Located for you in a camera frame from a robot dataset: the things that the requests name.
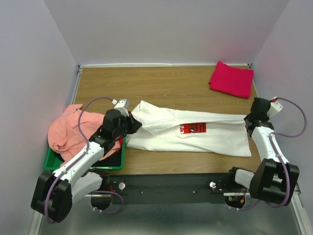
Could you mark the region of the white printed t-shirt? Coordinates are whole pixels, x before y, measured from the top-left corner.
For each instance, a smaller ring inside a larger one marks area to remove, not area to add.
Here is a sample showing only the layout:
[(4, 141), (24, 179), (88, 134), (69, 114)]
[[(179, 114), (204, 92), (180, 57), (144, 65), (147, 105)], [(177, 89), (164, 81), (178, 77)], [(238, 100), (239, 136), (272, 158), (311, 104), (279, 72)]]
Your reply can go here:
[(244, 115), (160, 108), (146, 101), (132, 114), (142, 127), (127, 136), (129, 148), (251, 157)]

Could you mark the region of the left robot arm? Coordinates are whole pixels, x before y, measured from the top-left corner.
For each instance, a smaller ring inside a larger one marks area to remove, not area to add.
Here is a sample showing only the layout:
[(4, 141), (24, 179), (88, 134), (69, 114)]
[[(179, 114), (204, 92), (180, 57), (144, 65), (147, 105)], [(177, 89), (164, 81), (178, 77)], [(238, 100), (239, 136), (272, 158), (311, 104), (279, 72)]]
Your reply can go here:
[(108, 110), (103, 124), (73, 159), (38, 177), (31, 208), (44, 215), (49, 223), (59, 223), (69, 214), (75, 199), (93, 191), (104, 193), (109, 186), (108, 180), (89, 172), (89, 168), (112, 150), (119, 137), (134, 134), (141, 126), (131, 112)]

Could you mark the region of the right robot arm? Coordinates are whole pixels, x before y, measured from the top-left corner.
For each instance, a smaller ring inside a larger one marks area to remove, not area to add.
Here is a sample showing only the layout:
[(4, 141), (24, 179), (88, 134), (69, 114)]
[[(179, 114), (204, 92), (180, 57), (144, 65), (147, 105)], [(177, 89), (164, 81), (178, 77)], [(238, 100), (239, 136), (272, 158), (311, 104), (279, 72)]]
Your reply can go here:
[(256, 97), (250, 113), (244, 118), (246, 131), (254, 141), (261, 163), (256, 172), (233, 167), (225, 179), (225, 187), (235, 192), (247, 189), (254, 199), (264, 201), (272, 207), (287, 206), (292, 198), (300, 174), (298, 166), (292, 165), (282, 153), (270, 119), (278, 114), (283, 105), (282, 98), (270, 100)]

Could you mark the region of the red t-shirt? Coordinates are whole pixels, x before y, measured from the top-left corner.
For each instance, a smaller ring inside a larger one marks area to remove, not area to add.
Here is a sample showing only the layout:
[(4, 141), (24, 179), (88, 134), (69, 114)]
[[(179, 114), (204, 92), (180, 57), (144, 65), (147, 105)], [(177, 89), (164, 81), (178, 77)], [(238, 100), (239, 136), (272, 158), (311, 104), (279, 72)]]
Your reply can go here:
[(121, 170), (124, 166), (125, 144), (124, 139), (119, 137), (114, 148), (105, 154), (103, 158), (94, 163), (90, 168), (103, 170)]

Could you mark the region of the folded magenta t-shirt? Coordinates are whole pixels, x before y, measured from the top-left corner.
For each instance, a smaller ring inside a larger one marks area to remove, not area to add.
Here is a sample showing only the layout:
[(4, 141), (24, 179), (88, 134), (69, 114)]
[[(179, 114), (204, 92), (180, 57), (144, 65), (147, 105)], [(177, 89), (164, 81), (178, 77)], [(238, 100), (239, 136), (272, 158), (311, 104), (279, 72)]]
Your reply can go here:
[(248, 99), (253, 77), (254, 71), (251, 69), (239, 69), (219, 61), (208, 84), (211, 90)]

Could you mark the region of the salmon pink t-shirt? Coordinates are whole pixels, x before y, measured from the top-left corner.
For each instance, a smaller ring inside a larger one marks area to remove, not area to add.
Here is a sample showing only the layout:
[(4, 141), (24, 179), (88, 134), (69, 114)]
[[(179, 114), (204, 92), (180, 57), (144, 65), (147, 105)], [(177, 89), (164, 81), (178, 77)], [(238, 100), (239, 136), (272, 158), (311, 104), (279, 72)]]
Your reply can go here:
[[(82, 104), (69, 105), (63, 114), (50, 125), (47, 140), (49, 147), (60, 154), (64, 163), (74, 158), (85, 146), (86, 141), (78, 129), (78, 118)], [(89, 139), (102, 125), (104, 114), (84, 112), (80, 127)]]

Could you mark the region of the green plastic bin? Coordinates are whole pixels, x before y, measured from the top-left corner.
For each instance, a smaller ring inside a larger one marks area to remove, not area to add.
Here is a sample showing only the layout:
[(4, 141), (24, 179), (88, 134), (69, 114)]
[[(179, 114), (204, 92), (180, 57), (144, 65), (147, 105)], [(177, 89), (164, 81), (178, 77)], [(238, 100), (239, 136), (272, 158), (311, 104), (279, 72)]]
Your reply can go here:
[[(112, 154), (111, 156), (107, 157), (104, 160), (97, 161), (94, 163), (90, 169), (98, 168), (103, 170), (121, 170), (124, 166), (125, 160), (125, 148), (126, 148), (126, 139), (119, 139), (119, 143), (121, 144), (120, 150)], [(54, 171), (58, 169), (64, 160), (62, 159), (61, 155), (54, 152), (50, 147), (48, 148), (45, 162), (44, 162), (44, 170), (51, 170)]]

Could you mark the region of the aluminium table edge rail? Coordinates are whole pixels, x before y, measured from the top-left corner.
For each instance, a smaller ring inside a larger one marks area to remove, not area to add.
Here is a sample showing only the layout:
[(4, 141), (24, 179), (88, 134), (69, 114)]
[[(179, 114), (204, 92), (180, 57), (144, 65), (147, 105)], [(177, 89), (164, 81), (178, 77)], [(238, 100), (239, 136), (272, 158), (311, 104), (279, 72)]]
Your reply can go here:
[(71, 93), (71, 96), (70, 96), (70, 101), (69, 101), (70, 104), (74, 104), (74, 102), (75, 102), (75, 99), (76, 99), (76, 96), (77, 96), (78, 87), (79, 87), (79, 83), (80, 83), (82, 72), (83, 72), (82, 65), (78, 65), (77, 67), (78, 67), (78, 70), (77, 70), (77, 74), (76, 74), (76, 77), (75, 77), (75, 80), (74, 80), (74, 86), (73, 86), (72, 93)]

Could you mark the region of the aluminium front frame rail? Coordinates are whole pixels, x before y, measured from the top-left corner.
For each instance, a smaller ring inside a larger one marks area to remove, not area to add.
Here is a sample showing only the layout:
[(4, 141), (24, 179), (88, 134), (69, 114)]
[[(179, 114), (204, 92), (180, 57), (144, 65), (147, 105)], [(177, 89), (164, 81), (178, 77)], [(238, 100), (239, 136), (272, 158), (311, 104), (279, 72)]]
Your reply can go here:
[(300, 190), (299, 184), (296, 183), (294, 190), (293, 190), (293, 195), (300, 195), (300, 194), (301, 194), (301, 190)]

